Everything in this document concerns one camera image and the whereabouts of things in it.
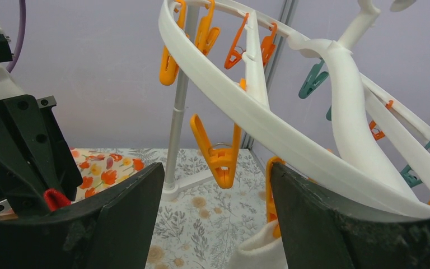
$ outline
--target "white cloth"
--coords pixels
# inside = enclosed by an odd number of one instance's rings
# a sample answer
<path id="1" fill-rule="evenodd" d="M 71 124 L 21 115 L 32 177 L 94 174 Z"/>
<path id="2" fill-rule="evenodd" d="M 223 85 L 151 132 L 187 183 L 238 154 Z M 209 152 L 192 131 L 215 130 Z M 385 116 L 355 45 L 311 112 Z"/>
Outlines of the white cloth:
<path id="1" fill-rule="evenodd" d="M 278 220 L 266 224 L 257 234 L 241 243 L 228 261 L 228 269 L 287 268 L 281 238 L 273 236 Z"/>

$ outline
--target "pole base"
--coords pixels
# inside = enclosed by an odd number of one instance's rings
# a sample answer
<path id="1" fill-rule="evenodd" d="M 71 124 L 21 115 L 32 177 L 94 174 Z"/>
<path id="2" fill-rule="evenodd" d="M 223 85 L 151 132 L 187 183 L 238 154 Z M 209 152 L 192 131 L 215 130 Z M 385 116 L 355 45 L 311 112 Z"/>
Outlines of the pole base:
<path id="1" fill-rule="evenodd" d="M 162 189 L 161 200 L 163 201 L 173 201 L 175 198 L 179 196 L 180 192 L 183 192 L 187 189 L 191 189 L 195 186 L 204 184 L 214 180 L 212 172 L 210 170 L 205 170 L 194 175 L 190 175 L 186 178 L 182 178 L 175 181 L 175 186 L 173 188 L 166 188 L 164 185 Z"/>

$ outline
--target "orange flower pattern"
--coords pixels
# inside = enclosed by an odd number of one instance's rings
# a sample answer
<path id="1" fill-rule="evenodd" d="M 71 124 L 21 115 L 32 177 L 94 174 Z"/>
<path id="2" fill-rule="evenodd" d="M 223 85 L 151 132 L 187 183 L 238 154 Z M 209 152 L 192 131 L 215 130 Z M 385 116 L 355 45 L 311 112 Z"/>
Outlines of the orange flower pattern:
<path id="1" fill-rule="evenodd" d="M 174 260 L 174 264 L 176 267 L 182 267 L 182 266 L 184 266 L 185 262 L 182 258 L 176 258 Z"/>
<path id="2" fill-rule="evenodd" d="M 95 188 L 90 188 L 85 191 L 85 198 L 91 197 L 96 194 Z"/>
<path id="3" fill-rule="evenodd" d="M 144 169 L 144 163 L 140 159 L 133 159 L 134 170 L 141 171 Z"/>
<path id="4" fill-rule="evenodd" d="M 164 250 L 158 245 L 152 245 L 149 247 L 149 253 L 147 255 L 147 262 L 157 264 L 164 258 Z"/>
<path id="5" fill-rule="evenodd" d="M 113 158 L 114 161 L 120 161 L 123 159 L 123 156 L 121 156 L 119 154 L 115 154 L 115 153 L 111 153 L 110 157 Z"/>
<path id="6" fill-rule="evenodd" d="M 117 153 L 73 149 L 72 156 L 80 168 L 83 179 L 75 201 L 91 197 L 118 184 L 145 167 L 141 159 Z"/>
<path id="7" fill-rule="evenodd" d="M 81 164 L 79 164 L 78 166 L 83 170 L 83 169 L 90 168 L 90 163 L 87 161 L 84 161 Z"/>
<path id="8" fill-rule="evenodd" d="M 108 170 L 101 174 L 101 180 L 106 185 L 113 185 L 116 182 L 117 173 L 115 170 Z"/>
<path id="9" fill-rule="evenodd" d="M 81 189 L 90 188 L 93 184 L 93 177 L 83 177 L 83 183 L 80 185 Z"/>

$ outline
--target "red fabric loop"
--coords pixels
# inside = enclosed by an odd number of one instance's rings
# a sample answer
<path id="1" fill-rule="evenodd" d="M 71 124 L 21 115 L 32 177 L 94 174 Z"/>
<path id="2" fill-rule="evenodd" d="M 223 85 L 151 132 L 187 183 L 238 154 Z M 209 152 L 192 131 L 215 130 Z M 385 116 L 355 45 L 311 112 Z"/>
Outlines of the red fabric loop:
<path id="1" fill-rule="evenodd" d="M 71 201 L 56 189 L 48 189 L 44 192 L 44 199 L 50 210 L 55 211 L 59 208 L 71 205 Z"/>

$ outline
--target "teal clothespin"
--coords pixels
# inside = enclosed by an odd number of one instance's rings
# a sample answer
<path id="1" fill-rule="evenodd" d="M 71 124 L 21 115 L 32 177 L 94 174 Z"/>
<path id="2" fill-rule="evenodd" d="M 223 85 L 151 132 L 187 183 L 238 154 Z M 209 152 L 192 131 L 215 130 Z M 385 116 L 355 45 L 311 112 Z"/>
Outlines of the teal clothespin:
<path id="1" fill-rule="evenodd" d="M 430 148 L 430 140 L 429 142 L 424 146 L 424 148 L 426 150 L 429 150 Z M 420 185 L 421 183 L 423 183 L 421 181 L 421 179 L 418 179 L 417 177 L 411 175 L 409 172 L 411 171 L 411 166 L 409 166 L 409 164 L 407 164 L 405 166 L 405 168 L 403 168 L 403 170 L 400 172 L 401 176 L 403 177 L 403 179 L 406 181 L 406 183 L 408 184 L 408 186 L 410 188 L 413 188 L 417 185 Z"/>
<path id="2" fill-rule="evenodd" d="M 320 63 L 315 64 L 312 66 L 311 71 L 306 77 L 306 80 L 304 80 L 304 84 L 302 85 L 301 89 L 299 90 L 299 98 L 305 99 L 309 95 L 314 92 L 314 90 L 319 87 L 322 82 L 324 82 L 327 77 L 329 77 L 329 73 L 327 71 L 320 72 L 322 66 L 324 65 L 324 60 L 321 58 Z"/>
<path id="3" fill-rule="evenodd" d="M 329 107 L 329 111 L 325 114 L 325 118 L 330 122 L 332 121 L 332 106 Z"/>

